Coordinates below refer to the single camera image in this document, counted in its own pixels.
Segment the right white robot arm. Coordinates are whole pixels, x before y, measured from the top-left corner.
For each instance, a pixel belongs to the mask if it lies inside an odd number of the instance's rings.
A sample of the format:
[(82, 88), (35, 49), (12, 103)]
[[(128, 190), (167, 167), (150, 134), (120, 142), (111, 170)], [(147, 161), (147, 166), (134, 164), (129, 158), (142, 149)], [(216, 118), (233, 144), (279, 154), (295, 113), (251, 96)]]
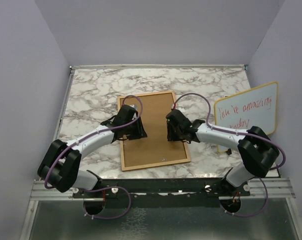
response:
[(257, 126), (236, 131), (219, 128), (200, 119), (191, 122), (178, 109), (172, 109), (166, 115), (166, 125), (169, 142), (210, 143), (238, 150), (242, 162), (229, 170), (219, 184), (221, 191), (227, 196), (237, 192), (248, 180), (264, 178), (280, 154), (280, 149)]

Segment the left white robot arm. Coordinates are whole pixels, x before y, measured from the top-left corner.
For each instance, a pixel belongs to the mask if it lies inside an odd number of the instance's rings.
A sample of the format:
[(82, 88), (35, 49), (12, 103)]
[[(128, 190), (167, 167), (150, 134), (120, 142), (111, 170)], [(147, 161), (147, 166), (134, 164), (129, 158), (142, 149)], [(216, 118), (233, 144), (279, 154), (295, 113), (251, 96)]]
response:
[(67, 142), (54, 140), (37, 175), (45, 181), (47, 189), (54, 188), (64, 193), (77, 188), (83, 189), (92, 198), (97, 197), (102, 190), (101, 178), (89, 170), (80, 170), (81, 160), (101, 147), (122, 141), (123, 137), (127, 140), (147, 137), (139, 113), (132, 105), (124, 104), (116, 115), (81, 137)]

